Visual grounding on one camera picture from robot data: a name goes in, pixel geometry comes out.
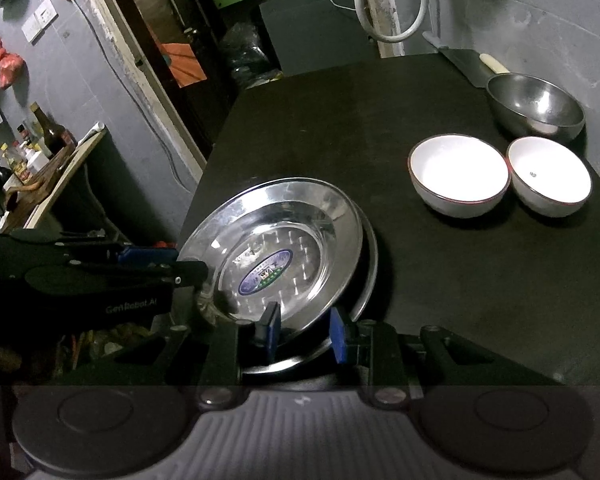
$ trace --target tiled wall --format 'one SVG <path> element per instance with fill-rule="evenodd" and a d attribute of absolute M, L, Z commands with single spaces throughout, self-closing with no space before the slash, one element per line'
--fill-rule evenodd
<path fill-rule="evenodd" d="M 419 0 L 396 3 L 409 25 Z M 573 94 L 586 110 L 586 155 L 600 175 L 600 0 L 431 0 L 429 10 L 423 30 L 451 47 L 487 52 Z M 407 53 L 420 41 L 410 38 Z"/>
<path fill-rule="evenodd" d="M 77 139 L 97 121 L 104 122 L 110 135 L 88 159 L 94 192 L 111 219 L 133 241 L 174 241 L 189 208 L 190 194 L 174 181 L 154 134 L 106 64 L 87 22 L 72 3 L 51 0 L 58 17 L 35 44 L 27 42 L 20 27 L 42 1 L 15 0 L 0 9 L 3 45 L 26 62 L 25 72 L 13 87 L 0 91 L 4 118 L 15 132 L 29 104 L 37 101 Z M 115 50 L 88 2 L 77 1 L 124 78 L 122 64 L 117 62 Z M 180 159 L 176 155 L 173 158 L 181 179 L 194 191 L 195 181 Z"/>

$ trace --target cleaver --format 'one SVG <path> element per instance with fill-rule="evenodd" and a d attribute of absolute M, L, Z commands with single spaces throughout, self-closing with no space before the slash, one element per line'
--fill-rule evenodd
<path fill-rule="evenodd" d="M 440 54 L 445 56 L 476 88 L 485 88 L 487 81 L 493 77 L 491 71 L 481 60 L 480 54 L 468 48 L 449 48 L 439 37 L 430 32 L 423 32 L 422 37 L 429 41 Z"/>

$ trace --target white hose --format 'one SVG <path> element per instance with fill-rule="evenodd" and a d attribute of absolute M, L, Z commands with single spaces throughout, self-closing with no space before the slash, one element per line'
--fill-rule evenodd
<path fill-rule="evenodd" d="M 370 35 L 377 41 L 382 41 L 383 43 L 400 43 L 401 41 L 406 40 L 414 32 L 416 32 L 416 30 L 420 28 L 420 25 L 422 25 L 422 21 L 424 20 L 424 15 L 427 13 L 429 0 L 420 0 L 420 10 L 415 21 L 411 24 L 411 27 L 409 27 L 401 34 L 398 34 L 397 36 L 386 36 L 384 34 L 380 34 L 377 30 L 375 30 L 374 26 L 371 23 L 369 23 L 369 20 L 366 18 L 365 0 L 354 0 L 354 6 L 356 7 L 358 21 L 360 22 L 360 25 L 362 25 L 362 28 L 365 29 L 368 35 Z"/>

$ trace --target blue label on plate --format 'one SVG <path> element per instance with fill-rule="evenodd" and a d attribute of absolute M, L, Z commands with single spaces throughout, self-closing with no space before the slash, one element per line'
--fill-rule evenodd
<path fill-rule="evenodd" d="M 238 292 L 242 296 L 254 294 L 275 282 L 291 263 L 293 253 L 289 249 L 281 249 L 267 256 L 242 279 Z"/>

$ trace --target bowl with red rim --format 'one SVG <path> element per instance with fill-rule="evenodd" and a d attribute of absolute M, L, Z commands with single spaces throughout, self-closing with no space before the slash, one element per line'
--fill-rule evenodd
<path fill-rule="evenodd" d="M 476 137 L 445 134 L 416 144 L 408 158 L 413 186 L 432 209 L 474 218 L 496 207 L 509 187 L 502 154 Z"/>
<path fill-rule="evenodd" d="M 591 194 L 584 163 L 571 150 L 543 137 L 520 137 L 507 148 L 513 189 L 533 211 L 561 218 L 580 209 Z"/>

